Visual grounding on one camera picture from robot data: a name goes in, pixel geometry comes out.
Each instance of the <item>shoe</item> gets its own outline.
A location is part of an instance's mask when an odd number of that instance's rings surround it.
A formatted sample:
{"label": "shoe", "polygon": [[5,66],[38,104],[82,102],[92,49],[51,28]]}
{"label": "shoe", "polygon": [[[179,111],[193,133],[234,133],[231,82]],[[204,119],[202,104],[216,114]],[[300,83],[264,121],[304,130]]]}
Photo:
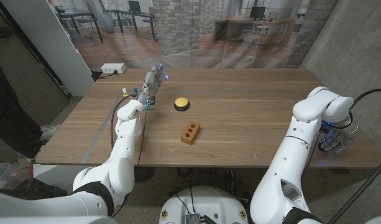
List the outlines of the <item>shoe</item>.
{"label": "shoe", "polygon": [[49,139],[52,138],[52,136],[55,134],[56,130],[58,128],[60,128],[61,124],[58,124],[58,125],[55,125],[55,126],[52,126],[50,128],[47,128],[47,127],[42,127],[41,128],[41,131],[42,131],[42,135],[40,137],[40,141],[48,141]]}

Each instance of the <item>brick wall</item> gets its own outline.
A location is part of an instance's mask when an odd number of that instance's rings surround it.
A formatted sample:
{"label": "brick wall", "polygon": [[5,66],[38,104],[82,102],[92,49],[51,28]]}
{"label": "brick wall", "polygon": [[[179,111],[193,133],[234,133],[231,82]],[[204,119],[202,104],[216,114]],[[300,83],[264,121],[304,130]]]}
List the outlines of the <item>brick wall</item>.
{"label": "brick wall", "polygon": [[153,0],[160,55],[200,47],[201,0]]}
{"label": "brick wall", "polygon": [[200,34],[214,32],[215,19],[222,18],[224,0],[201,0]]}
{"label": "brick wall", "polygon": [[311,0],[287,67],[299,67],[339,0]]}

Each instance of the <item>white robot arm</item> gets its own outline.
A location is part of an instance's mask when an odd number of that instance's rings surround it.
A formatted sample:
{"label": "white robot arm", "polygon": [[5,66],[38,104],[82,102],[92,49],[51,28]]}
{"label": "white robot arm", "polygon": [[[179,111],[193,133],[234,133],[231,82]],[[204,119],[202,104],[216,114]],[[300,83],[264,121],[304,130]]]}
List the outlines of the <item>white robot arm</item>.
{"label": "white robot arm", "polygon": [[111,216],[134,187],[135,140],[142,133],[139,115],[154,104],[155,95],[167,78],[162,65],[146,74],[136,99],[117,112],[117,141],[109,159],[81,171],[74,179],[72,195],[28,201],[0,194],[0,217]]}
{"label": "white robot arm", "polygon": [[[250,214],[256,224],[319,223],[307,215],[310,210],[303,196],[301,175],[321,120],[347,121],[353,101],[325,87],[317,87],[293,107],[290,127],[252,197]],[[293,219],[300,216],[301,222]]]}

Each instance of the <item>office backdrop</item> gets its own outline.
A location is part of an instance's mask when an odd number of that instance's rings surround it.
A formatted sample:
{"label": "office backdrop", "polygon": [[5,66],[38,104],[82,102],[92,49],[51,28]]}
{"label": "office backdrop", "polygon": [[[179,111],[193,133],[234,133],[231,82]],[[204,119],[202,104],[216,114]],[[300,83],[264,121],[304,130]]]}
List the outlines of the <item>office backdrop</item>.
{"label": "office backdrop", "polygon": [[[296,39],[310,4],[310,0],[48,1],[58,17],[60,10],[63,15],[94,15],[96,21],[91,16],[60,18],[93,70],[119,62],[129,68],[156,63],[174,68],[285,68],[299,44]],[[134,15],[122,13],[131,8],[137,11]]]}

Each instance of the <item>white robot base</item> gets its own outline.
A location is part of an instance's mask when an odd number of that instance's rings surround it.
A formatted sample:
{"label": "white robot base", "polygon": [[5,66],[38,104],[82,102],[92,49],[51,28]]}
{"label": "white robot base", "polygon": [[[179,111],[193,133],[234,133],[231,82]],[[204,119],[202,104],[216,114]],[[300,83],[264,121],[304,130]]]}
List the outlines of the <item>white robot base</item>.
{"label": "white robot base", "polygon": [[238,199],[217,187],[193,186],[191,192],[190,188],[187,188],[177,195],[180,200],[174,195],[165,202],[161,209],[159,224],[194,224],[203,220],[203,223],[248,223],[246,210]]}

